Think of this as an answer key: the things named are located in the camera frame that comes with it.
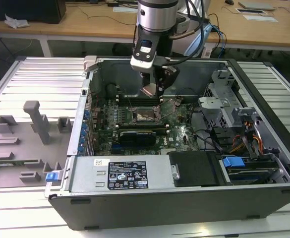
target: blue cable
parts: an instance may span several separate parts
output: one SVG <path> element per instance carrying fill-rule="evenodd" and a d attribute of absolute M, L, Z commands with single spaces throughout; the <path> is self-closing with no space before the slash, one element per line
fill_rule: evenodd
<path fill-rule="evenodd" d="M 219 59 L 222 56 L 222 53 L 224 52 L 224 49 L 225 49 L 224 48 L 224 37 L 223 37 L 223 34 L 220 31 L 218 26 L 215 26 L 215 25 L 212 25 L 212 24 L 211 24 L 211 26 L 213 27 L 213 29 L 215 29 L 220 34 L 220 36 L 222 38 L 222 49 L 221 49 L 221 52 L 220 52 L 219 57 L 218 57 L 218 59 Z"/>

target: table leg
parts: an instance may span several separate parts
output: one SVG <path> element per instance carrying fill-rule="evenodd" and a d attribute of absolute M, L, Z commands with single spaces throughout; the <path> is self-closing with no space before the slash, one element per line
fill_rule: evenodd
<path fill-rule="evenodd" d="M 52 53 L 52 50 L 50 49 L 50 46 L 48 44 L 48 40 L 40 39 L 40 45 L 42 48 L 42 52 L 44 53 L 45 57 L 53 57 L 54 54 Z"/>

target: white cable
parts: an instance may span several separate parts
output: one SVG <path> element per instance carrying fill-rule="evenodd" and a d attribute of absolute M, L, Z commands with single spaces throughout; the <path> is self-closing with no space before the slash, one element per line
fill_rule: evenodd
<path fill-rule="evenodd" d="M 13 55 L 15 55 L 15 54 L 17 54 L 17 53 L 19 53 L 19 52 L 21 52 L 21 51 L 23 51 L 23 50 L 29 48 L 29 47 L 31 46 L 31 44 L 32 44 L 32 39 L 30 39 L 30 44 L 29 44 L 28 46 L 26 46 L 25 48 L 22 48 L 21 50 L 16 51 L 15 53 L 13 53 Z"/>

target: paper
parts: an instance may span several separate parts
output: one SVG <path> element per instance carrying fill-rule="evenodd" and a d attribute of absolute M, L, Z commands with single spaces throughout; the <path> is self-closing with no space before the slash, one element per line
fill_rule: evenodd
<path fill-rule="evenodd" d="M 7 16 L 6 14 L 5 14 L 5 17 L 6 17 L 5 23 L 14 29 L 17 29 L 17 27 L 29 26 L 27 20 L 16 20 L 16 19 L 13 19 L 13 18 Z"/>
<path fill-rule="evenodd" d="M 278 22 L 275 18 L 271 16 L 247 16 L 243 15 L 247 20 L 250 21 L 272 21 L 272 22 Z"/>

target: white sticker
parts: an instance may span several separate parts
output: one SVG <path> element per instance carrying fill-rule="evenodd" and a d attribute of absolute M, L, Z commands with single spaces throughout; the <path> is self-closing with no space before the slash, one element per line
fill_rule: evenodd
<path fill-rule="evenodd" d="M 147 181 L 138 181 L 138 184 L 147 184 Z"/>
<path fill-rule="evenodd" d="M 107 166 L 109 165 L 110 159 L 95 159 L 94 166 Z"/>
<path fill-rule="evenodd" d="M 0 164 L 0 167 L 4 167 L 4 166 L 14 166 L 14 164 Z"/>

